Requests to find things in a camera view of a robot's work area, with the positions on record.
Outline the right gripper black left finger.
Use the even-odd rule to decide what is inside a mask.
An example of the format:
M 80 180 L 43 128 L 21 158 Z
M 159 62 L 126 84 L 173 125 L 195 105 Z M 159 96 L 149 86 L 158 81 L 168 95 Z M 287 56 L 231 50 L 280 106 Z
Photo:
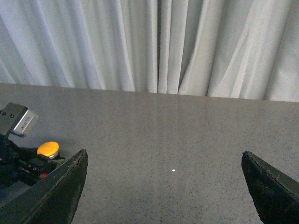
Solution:
M 85 185 L 87 151 L 82 149 L 0 209 L 2 224 L 70 224 Z

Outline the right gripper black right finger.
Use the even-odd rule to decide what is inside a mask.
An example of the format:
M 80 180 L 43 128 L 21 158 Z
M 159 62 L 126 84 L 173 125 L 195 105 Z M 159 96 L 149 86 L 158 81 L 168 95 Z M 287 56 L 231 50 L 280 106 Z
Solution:
M 299 183 L 252 152 L 242 156 L 242 171 L 264 224 L 299 222 Z

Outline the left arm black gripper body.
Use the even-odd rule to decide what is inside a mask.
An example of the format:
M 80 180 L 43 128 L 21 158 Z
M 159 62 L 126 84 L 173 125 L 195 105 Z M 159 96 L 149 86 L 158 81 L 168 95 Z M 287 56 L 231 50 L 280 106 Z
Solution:
M 0 188 L 4 189 L 21 181 L 33 186 L 65 162 L 60 154 L 57 159 L 37 155 L 38 148 L 19 147 L 6 136 L 0 137 Z

